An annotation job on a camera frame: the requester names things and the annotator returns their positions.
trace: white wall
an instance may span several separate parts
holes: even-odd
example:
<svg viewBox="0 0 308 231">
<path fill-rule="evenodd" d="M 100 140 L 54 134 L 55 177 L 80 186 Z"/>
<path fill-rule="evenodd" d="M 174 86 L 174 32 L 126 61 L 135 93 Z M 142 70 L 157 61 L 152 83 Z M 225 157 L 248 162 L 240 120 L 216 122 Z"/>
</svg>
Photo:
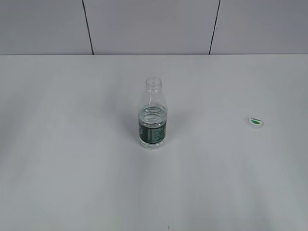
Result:
<svg viewBox="0 0 308 231">
<path fill-rule="evenodd" d="M 91 54 L 82 1 L 1 1 L 0 54 Z"/>
<path fill-rule="evenodd" d="M 85 0 L 95 54 L 208 54 L 218 0 Z"/>
<path fill-rule="evenodd" d="M 221 0 L 212 54 L 308 53 L 307 0 Z"/>
<path fill-rule="evenodd" d="M 84 0 L 95 54 L 208 54 L 219 0 Z M 308 53 L 308 0 L 221 0 L 211 54 Z M 1 54 L 91 54 L 82 0 L 6 0 Z"/>
</svg>

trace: bottle neck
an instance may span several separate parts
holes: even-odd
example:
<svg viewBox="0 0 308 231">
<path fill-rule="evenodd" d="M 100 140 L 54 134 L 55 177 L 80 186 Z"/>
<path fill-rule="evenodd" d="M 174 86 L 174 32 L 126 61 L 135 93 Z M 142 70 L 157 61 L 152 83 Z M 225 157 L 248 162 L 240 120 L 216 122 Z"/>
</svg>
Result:
<svg viewBox="0 0 308 231">
<path fill-rule="evenodd" d="M 162 80 L 158 77 L 150 77 L 145 81 L 145 89 L 150 93 L 159 93 L 162 91 Z"/>
</svg>

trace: table surface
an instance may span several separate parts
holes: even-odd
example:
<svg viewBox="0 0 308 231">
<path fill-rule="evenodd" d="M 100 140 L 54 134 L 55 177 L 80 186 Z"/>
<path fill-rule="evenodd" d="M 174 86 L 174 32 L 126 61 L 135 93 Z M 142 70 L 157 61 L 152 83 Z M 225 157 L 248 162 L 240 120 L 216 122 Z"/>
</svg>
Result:
<svg viewBox="0 0 308 231">
<path fill-rule="evenodd" d="M 307 89 L 308 55 L 2 56 L 0 230 L 307 231 Z"/>
</svg>

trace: white bottle cap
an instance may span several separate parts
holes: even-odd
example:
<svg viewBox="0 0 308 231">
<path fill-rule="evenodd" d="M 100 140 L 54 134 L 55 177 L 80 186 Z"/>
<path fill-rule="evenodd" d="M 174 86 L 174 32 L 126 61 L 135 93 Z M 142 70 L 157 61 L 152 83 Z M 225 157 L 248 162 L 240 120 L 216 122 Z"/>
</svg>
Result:
<svg viewBox="0 0 308 231">
<path fill-rule="evenodd" d="M 263 126 L 263 120 L 256 116 L 250 116 L 248 118 L 248 125 L 252 128 L 260 128 Z"/>
</svg>

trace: clear plastic bottle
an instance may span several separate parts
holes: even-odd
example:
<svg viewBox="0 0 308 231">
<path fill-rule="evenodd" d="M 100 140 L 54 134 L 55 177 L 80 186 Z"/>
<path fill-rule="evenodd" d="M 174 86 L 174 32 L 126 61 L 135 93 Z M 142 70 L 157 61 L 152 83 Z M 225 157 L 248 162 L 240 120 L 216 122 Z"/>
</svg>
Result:
<svg viewBox="0 0 308 231">
<path fill-rule="evenodd" d="M 166 137 L 167 102 L 162 94 L 162 80 L 147 78 L 138 107 L 140 143 L 147 149 L 160 147 Z"/>
</svg>

